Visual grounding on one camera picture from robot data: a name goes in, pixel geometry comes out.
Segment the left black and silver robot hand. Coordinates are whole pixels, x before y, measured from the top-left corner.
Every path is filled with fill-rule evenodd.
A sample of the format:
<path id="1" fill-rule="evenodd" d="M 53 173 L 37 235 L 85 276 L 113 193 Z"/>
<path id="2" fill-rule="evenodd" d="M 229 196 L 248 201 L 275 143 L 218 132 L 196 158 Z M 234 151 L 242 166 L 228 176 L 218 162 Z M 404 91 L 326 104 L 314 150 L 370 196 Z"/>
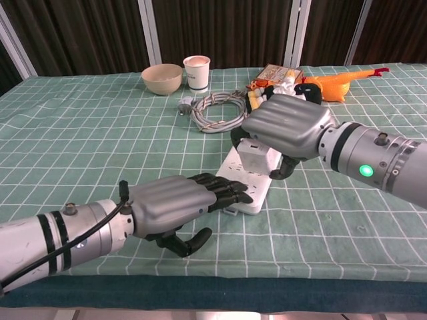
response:
<path id="1" fill-rule="evenodd" d="M 181 240 L 176 231 L 204 214 L 234 203 L 252 203 L 247 190 L 248 186 L 239 181 L 211 173 L 176 175 L 133 186 L 129 190 L 133 236 L 155 241 L 158 247 L 187 257 L 207 242 L 212 230 L 205 227 L 187 241 Z"/>

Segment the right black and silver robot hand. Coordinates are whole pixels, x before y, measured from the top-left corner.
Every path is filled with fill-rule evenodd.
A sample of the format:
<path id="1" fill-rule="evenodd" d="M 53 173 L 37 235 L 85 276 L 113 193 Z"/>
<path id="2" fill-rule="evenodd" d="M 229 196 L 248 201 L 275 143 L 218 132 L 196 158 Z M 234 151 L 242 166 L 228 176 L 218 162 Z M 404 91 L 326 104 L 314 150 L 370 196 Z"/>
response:
<path id="1" fill-rule="evenodd" d="M 320 156 L 320 139 L 329 128 L 338 126 L 328 107 L 295 96 L 274 94 L 253 110 L 239 127 L 231 130 L 234 147 L 242 139 L 255 139 L 282 154 L 279 169 L 270 172 L 273 180 L 288 178 L 301 161 Z"/>

